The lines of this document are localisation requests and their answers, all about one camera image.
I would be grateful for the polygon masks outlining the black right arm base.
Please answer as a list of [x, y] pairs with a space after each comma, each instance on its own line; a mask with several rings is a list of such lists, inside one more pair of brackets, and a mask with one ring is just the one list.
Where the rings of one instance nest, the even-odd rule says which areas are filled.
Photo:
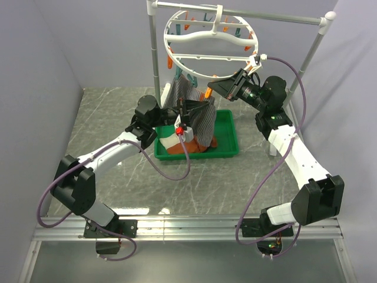
[[244, 238], [260, 238], [282, 227], [284, 224], [272, 225], [268, 218], [244, 218], [240, 230]]

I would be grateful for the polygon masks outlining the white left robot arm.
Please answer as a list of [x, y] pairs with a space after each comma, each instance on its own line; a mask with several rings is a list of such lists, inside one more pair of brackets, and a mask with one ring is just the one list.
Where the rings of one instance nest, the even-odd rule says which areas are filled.
[[104, 236], [114, 236], [119, 229], [118, 216], [97, 200], [98, 178], [119, 162], [138, 153], [144, 154], [156, 139], [158, 127], [174, 126], [174, 137], [180, 144], [193, 139], [191, 122], [208, 106], [207, 101], [179, 98], [175, 106], [161, 108], [154, 96], [141, 97], [130, 125], [113, 141], [91, 153], [78, 158], [65, 156], [46, 192], [70, 213], [96, 223]]

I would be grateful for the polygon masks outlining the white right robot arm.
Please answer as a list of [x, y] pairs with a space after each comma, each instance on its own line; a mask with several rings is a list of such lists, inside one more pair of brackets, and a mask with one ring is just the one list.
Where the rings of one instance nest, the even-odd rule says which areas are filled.
[[264, 234], [274, 235], [282, 224], [308, 225], [339, 214], [344, 181], [323, 168], [297, 135], [283, 109], [284, 79], [273, 75], [261, 84], [258, 75], [241, 69], [229, 78], [209, 82], [208, 87], [229, 101], [241, 99], [258, 111], [255, 121], [259, 132], [285, 157], [296, 179], [299, 192], [291, 202], [262, 212], [259, 226]]

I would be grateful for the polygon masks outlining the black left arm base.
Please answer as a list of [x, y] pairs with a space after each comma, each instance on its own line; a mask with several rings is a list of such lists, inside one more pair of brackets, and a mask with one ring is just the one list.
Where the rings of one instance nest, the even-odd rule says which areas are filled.
[[98, 229], [93, 222], [87, 221], [84, 229], [84, 238], [116, 238], [120, 234], [129, 238], [135, 238], [137, 234], [138, 221], [136, 219], [115, 219], [107, 226]]

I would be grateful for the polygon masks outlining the grey striped boxer underwear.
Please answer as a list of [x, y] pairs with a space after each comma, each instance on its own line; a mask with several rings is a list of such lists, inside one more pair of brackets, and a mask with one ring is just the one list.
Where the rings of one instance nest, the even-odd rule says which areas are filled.
[[191, 128], [199, 145], [209, 147], [214, 137], [214, 126], [216, 121], [216, 107], [214, 106], [215, 98], [204, 98], [204, 93], [195, 88], [192, 83], [181, 75], [178, 79], [174, 78], [170, 90], [164, 102], [161, 103], [163, 108], [175, 107], [178, 98], [193, 100], [208, 104], [196, 115], [190, 119]]

